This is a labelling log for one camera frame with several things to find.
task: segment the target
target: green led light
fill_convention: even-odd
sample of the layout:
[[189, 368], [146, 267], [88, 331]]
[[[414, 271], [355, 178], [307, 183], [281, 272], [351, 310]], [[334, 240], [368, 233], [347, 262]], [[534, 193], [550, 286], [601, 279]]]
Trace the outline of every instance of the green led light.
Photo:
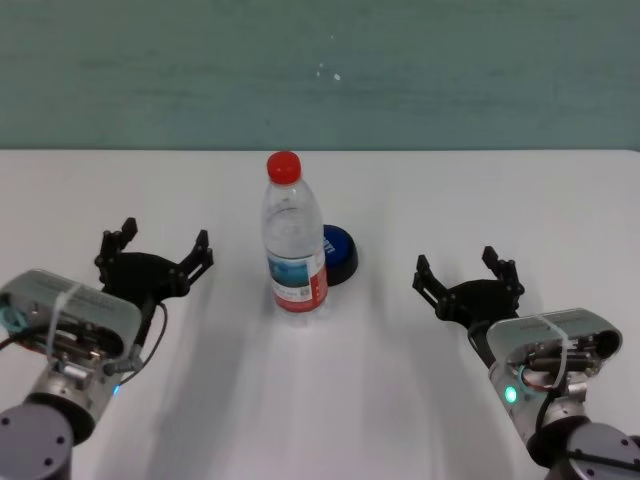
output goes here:
[[507, 401], [507, 403], [516, 403], [516, 401], [518, 400], [518, 391], [515, 389], [515, 387], [509, 385], [504, 389], [504, 399]]

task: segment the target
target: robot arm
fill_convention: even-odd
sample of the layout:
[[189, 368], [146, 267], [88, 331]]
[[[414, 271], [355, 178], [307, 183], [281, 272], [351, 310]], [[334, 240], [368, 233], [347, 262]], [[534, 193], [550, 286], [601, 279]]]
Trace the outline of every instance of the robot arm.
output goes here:
[[467, 329], [531, 458], [550, 469], [549, 480], [640, 478], [637, 439], [591, 423], [584, 408], [587, 380], [619, 350], [622, 334], [581, 308], [518, 318], [524, 287], [515, 262], [491, 247], [482, 258], [495, 280], [447, 289], [421, 255], [413, 287], [438, 318]]
[[[9, 333], [2, 348], [17, 343], [49, 357], [24, 404], [0, 413], [0, 479], [69, 478], [72, 446], [90, 437], [120, 385], [144, 366], [140, 352], [157, 307], [166, 322], [162, 301], [187, 295], [213, 265], [204, 230], [180, 263], [123, 252], [136, 233], [133, 218], [104, 233], [95, 261], [102, 291], [40, 270], [0, 289], [0, 324]], [[66, 292], [73, 294], [60, 307]]]

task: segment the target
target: red bottle cap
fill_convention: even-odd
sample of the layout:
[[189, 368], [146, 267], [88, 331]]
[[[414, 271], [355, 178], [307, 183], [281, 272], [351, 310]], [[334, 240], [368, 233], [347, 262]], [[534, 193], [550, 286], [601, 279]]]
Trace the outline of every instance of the red bottle cap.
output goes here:
[[267, 161], [267, 172], [273, 183], [291, 185], [302, 175], [300, 159], [293, 152], [276, 152]]

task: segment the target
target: red and white label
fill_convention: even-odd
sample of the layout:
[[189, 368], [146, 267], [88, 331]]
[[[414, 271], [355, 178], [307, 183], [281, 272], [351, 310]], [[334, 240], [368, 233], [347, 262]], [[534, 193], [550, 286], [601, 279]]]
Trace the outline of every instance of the red and white label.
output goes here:
[[327, 296], [324, 249], [303, 258], [284, 258], [267, 254], [271, 285], [276, 303], [289, 312], [308, 312]]

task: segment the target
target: white zip tie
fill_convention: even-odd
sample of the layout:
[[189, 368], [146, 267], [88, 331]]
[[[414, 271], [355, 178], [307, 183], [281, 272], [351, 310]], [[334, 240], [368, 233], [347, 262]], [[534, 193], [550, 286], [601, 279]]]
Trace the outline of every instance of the white zip tie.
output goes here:
[[67, 306], [67, 303], [69, 302], [69, 300], [71, 300], [71, 297], [73, 297], [73, 295], [81, 286], [81, 283], [74, 283], [66, 292], [60, 292], [53, 304], [51, 322], [49, 323], [49, 333], [47, 334], [47, 362], [49, 363], [53, 361], [53, 339], [56, 335], [56, 330], [58, 329], [58, 319], [60, 318], [60, 313], [62, 312], [64, 307]]
[[556, 376], [556, 381], [553, 382], [553, 385], [551, 386], [551, 388], [558, 388], [558, 385], [560, 385], [560, 382], [564, 378], [564, 374], [567, 369], [567, 355], [569, 353], [571, 342], [569, 341], [569, 336], [558, 325], [547, 320], [544, 315], [536, 315], [536, 317], [542, 322], [546, 323], [549, 328], [555, 330], [558, 335], [562, 337], [562, 356], [560, 357], [560, 370], [558, 371], [558, 375]]

